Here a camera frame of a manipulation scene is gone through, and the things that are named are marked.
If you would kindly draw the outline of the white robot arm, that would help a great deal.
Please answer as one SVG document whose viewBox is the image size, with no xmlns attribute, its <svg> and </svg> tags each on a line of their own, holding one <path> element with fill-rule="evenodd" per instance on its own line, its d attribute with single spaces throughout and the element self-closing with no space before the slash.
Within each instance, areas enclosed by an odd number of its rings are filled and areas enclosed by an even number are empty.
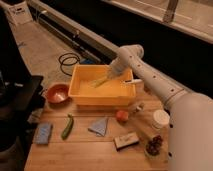
<svg viewBox="0 0 213 171">
<path fill-rule="evenodd" d="M 143 56 L 141 45 L 118 47 L 110 74 L 130 67 L 169 111 L 168 171 L 213 171 L 213 99 L 146 64 Z"/>
</svg>

